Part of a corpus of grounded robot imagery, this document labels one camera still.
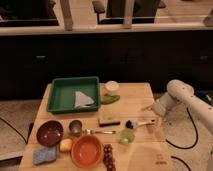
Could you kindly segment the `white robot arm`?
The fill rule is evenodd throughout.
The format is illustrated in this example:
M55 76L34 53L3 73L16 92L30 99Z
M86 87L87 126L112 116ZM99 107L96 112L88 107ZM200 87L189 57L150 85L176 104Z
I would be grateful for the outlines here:
M150 108L163 118L178 103L183 103L194 111L201 123L213 135L213 106L196 97L194 88L181 80L169 81L166 92L155 100Z

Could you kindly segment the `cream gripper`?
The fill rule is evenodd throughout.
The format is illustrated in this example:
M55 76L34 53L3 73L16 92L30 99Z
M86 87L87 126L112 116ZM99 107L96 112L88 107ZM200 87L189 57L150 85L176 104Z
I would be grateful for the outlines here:
M167 109L160 103L159 100L156 100L153 105L149 105L146 107L141 108L142 111L146 110L153 110L157 115L155 119L155 126L161 127L162 125L162 117L164 117L167 114Z

